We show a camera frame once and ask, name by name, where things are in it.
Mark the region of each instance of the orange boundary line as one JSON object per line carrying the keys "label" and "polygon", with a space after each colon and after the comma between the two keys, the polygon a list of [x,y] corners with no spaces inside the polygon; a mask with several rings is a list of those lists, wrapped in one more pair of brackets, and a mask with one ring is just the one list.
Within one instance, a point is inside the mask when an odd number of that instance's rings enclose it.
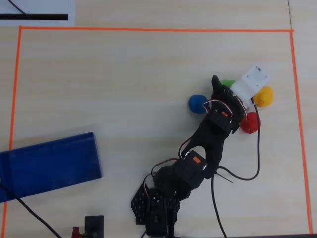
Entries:
{"label": "orange boundary line", "polygon": [[309,196],[309,187],[308,187],[307,164],[306,164],[306,153],[305,153],[305,143],[304,143],[304,132],[303,132],[302,113],[301,113],[301,103],[300,103],[300,99],[299,99],[297,71],[296,71],[296,62],[295,62],[295,51],[294,51],[294,41],[293,41],[293,33],[292,32],[289,33],[289,38],[290,38],[290,42],[291,42],[291,52],[292,52],[292,62],[293,62],[293,73],[294,73],[294,82],[295,82],[296,102],[297,102],[299,133],[301,135],[301,144],[302,144],[302,156],[303,156],[303,169],[304,169],[304,182],[305,182],[305,194],[306,194],[307,219],[308,219],[309,233],[313,234],[311,206],[310,206],[310,196]]}
{"label": "orange boundary line", "polygon": [[[12,150],[12,142],[13,142],[15,98],[16,98],[16,84],[17,84],[17,80],[18,80],[18,68],[19,68],[19,59],[20,59],[20,48],[21,48],[21,33],[22,33],[22,27],[19,26],[19,35],[18,35],[18,43],[17,43],[17,48],[16,48],[16,58],[15,58],[15,72],[14,72],[14,83],[13,83],[13,95],[12,95],[12,109],[11,109],[11,125],[10,125],[9,150]],[[4,202],[3,215],[2,215],[1,238],[4,238],[4,233],[5,233],[6,211],[7,211],[7,202]]]}
{"label": "orange boundary line", "polygon": [[46,27],[21,26],[29,30],[88,30],[88,31],[157,31],[157,32],[292,32],[293,29],[159,29],[159,28],[117,28],[117,27]]}
{"label": "orange boundary line", "polygon": [[[294,73],[295,92],[296,92],[296,101],[297,101],[297,113],[298,113],[298,120],[299,120],[299,129],[300,129],[300,136],[301,136],[302,156],[303,156],[303,169],[304,169],[304,181],[305,181],[305,193],[306,193],[307,218],[308,218],[309,232],[310,232],[310,234],[313,234],[313,226],[312,226],[312,219],[311,219],[311,209],[310,209],[310,196],[309,196],[309,187],[308,187],[307,164],[306,164],[306,154],[305,154],[305,143],[304,143],[304,133],[303,133],[301,106],[300,106],[300,99],[299,99],[298,80],[297,80],[296,62],[295,62],[295,53],[294,53],[294,41],[293,41],[293,32],[294,32],[294,30],[293,29],[263,29],[263,30],[261,30],[261,29],[155,29],[155,28],[113,28],[113,27],[36,27],[36,26],[19,26],[17,51],[16,51],[16,59],[15,59],[13,96],[12,96],[12,110],[11,110],[9,150],[12,150],[12,144],[13,144],[16,87],[17,87],[17,78],[18,78],[18,66],[19,66],[19,58],[20,58],[22,29],[29,29],[29,30],[152,31],[152,32],[289,32],[290,44],[291,44],[291,54],[292,54],[292,63],[293,63],[293,73]],[[4,238],[6,212],[7,212],[7,202],[4,203],[4,208],[3,208],[1,238]]]}

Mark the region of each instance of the orange label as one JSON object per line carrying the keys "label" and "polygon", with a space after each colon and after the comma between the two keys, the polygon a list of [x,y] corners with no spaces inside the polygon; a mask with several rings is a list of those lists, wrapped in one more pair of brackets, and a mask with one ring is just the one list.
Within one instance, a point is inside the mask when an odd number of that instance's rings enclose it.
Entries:
{"label": "orange label", "polygon": [[201,162],[200,159],[198,159],[196,156],[194,157],[194,160],[197,164]]}

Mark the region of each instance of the green ball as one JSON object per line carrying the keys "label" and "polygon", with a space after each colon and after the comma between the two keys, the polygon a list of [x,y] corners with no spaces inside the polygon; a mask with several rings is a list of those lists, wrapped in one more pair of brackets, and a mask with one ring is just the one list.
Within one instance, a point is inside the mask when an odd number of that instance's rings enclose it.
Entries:
{"label": "green ball", "polygon": [[234,84],[235,81],[236,81],[236,80],[228,80],[228,79],[225,79],[225,80],[222,80],[221,83],[222,83],[222,85],[225,85],[225,86],[227,86],[228,88],[230,88],[230,87]]}

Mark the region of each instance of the yellow ball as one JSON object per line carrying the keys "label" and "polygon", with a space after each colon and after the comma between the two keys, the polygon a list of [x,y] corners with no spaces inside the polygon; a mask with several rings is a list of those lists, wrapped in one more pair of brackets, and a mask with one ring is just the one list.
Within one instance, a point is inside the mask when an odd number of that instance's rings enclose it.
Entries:
{"label": "yellow ball", "polygon": [[273,89],[265,86],[256,95],[254,95],[253,99],[258,107],[271,105],[273,102]]}

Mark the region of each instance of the blue block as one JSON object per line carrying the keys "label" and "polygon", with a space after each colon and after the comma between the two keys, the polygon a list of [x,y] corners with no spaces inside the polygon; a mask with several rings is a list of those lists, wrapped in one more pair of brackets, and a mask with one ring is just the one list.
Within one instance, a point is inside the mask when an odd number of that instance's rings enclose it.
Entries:
{"label": "blue block", "polygon": [[[92,132],[0,153],[1,183],[18,197],[101,177]],[[0,202],[9,200],[0,189]]]}
{"label": "blue block", "polygon": [[190,97],[188,106],[193,113],[203,114],[206,112],[206,109],[203,107],[203,103],[207,101],[207,98],[204,95],[195,94]]}

